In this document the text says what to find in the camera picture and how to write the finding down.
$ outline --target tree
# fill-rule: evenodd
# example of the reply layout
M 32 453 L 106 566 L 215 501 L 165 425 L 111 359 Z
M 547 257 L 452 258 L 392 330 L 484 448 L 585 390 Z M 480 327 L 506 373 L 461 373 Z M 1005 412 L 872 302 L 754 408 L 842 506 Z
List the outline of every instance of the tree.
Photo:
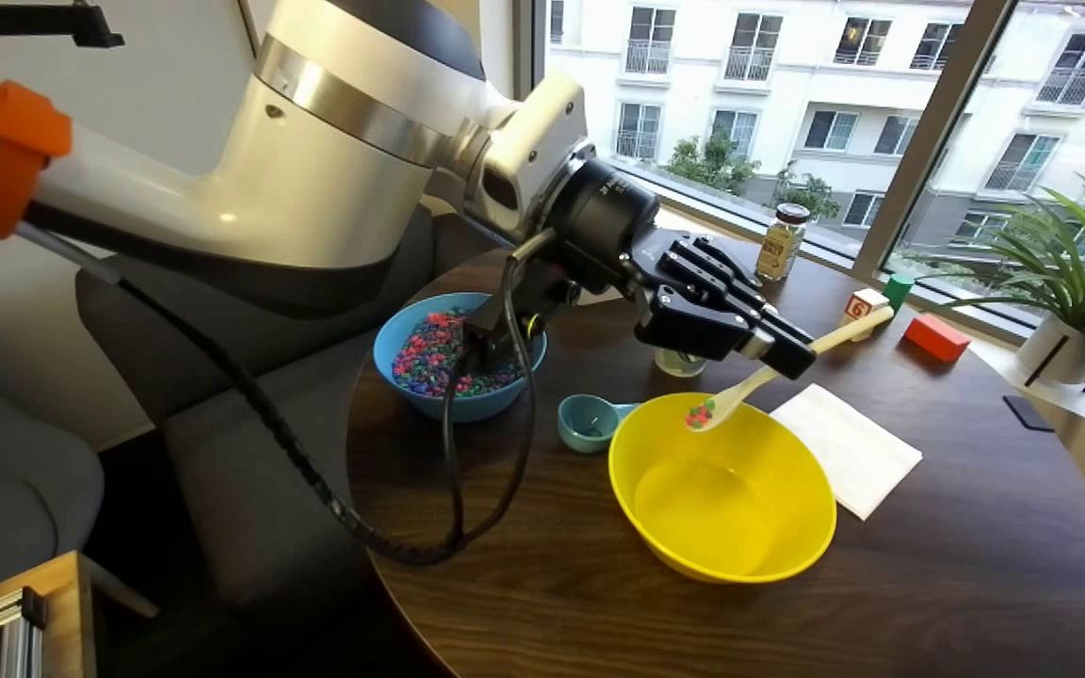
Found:
M 663 170 L 732 197 L 744 197 L 756 176 L 756 163 L 736 157 L 736 144 L 729 137 L 714 137 L 700 148 L 697 138 L 681 138 Z
M 820 218 L 835 218 L 842 204 L 833 197 L 833 184 L 814 172 L 794 172 L 794 163 L 775 172 L 773 204 L 804 204 L 805 212 Z

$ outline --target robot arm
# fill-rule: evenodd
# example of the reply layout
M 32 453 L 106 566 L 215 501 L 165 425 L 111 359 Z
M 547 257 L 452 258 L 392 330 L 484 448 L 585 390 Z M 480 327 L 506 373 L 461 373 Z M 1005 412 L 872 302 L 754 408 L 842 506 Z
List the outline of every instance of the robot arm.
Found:
M 656 197 L 591 153 L 574 79 L 501 96 L 425 0 L 274 4 L 225 152 L 205 176 L 79 123 L 73 137 L 27 222 L 274 307 L 361 302 L 434 193 L 533 245 L 534 272 L 549 268 L 560 287 L 637 297 L 644 343 L 746 350 L 786 376 L 812 365 L 805 336 L 760 302 L 722 241 L 652 230 Z

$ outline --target blue bowl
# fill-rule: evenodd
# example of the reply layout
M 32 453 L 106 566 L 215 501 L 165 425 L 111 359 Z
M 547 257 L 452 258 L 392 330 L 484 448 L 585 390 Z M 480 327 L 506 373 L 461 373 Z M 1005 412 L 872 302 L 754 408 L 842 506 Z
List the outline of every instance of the blue bowl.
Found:
M 407 385 L 401 385 L 392 376 L 395 354 L 403 350 L 403 343 L 413 336 L 413 327 L 431 315 L 431 312 L 467 312 L 480 307 L 489 292 L 439 292 L 439 297 L 422 297 L 413 304 L 403 304 L 395 315 L 386 321 L 386 327 L 378 330 L 373 343 L 373 360 L 378 373 L 386 376 L 386 385 L 411 403 L 413 412 L 422 412 L 425 417 L 442 417 L 442 396 L 422 396 L 411 390 Z M 547 330 L 534 339 L 534 365 L 533 373 L 540 373 L 547 359 Z M 484 390 L 455 390 L 452 403 L 452 423 L 484 423 L 495 417 L 501 412 L 509 412 L 516 403 L 516 396 L 525 390 L 525 376 L 498 385 L 498 389 L 484 389 Z

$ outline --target round table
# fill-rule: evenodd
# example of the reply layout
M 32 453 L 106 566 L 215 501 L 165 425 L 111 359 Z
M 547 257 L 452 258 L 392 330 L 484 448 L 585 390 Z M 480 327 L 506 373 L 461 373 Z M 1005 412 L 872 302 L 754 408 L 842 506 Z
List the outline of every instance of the round table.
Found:
M 484 257 L 431 291 L 495 277 L 498 258 Z M 819 336 L 857 287 L 799 258 L 773 302 Z M 1085 483 L 1051 433 L 1015 417 L 1011 389 L 975 354 L 936 365 L 904 346 L 907 315 L 749 400 L 773 412 L 820 385 L 922 453 L 872 518 L 842 511 L 829 553 L 786 584 L 680 577 L 627 523 L 606 461 L 560 448 L 554 403 L 570 390 L 715 390 L 754 370 L 729 359 L 697 380 L 663 376 L 627 302 L 560 307 L 540 400 L 461 428 L 467 506 L 484 515 L 534 412 L 509 515 L 434 570 L 373 557 L 378 577 L 452 674 L 1085 674 Z M 349 408 L 357 508 L 390 536 L 439 540 L 439 466 L 439 423 L 366 370 Z

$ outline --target white paper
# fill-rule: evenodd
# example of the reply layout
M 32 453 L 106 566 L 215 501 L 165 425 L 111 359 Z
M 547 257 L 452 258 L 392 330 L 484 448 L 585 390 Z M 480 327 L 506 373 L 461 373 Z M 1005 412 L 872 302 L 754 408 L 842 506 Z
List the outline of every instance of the white paper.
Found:
M 922 461 L 920 448 L 819 385 L 775 408 L 773 417 L 804 438 L 829 474 L 835 501 L 859 518 L 867 518 Z

